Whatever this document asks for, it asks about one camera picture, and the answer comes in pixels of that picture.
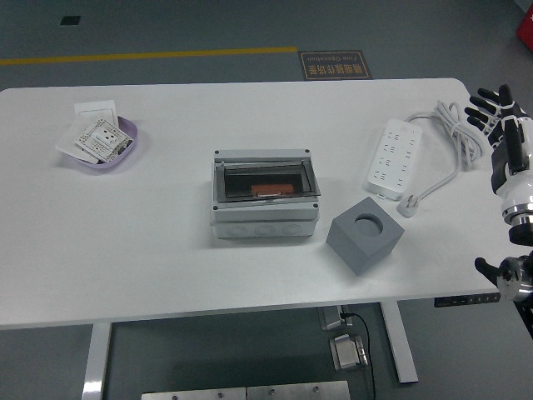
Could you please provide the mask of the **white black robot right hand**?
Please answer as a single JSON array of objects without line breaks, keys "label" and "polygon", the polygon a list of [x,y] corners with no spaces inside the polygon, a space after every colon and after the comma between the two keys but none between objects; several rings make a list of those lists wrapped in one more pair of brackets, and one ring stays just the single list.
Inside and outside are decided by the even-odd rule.
[{"label": "white black robot right hand", "polygon": [[480,88],[465,109],[492,148],[491,187],[501,211],[532,207],[532,117],[513,99],[508,85]]}]

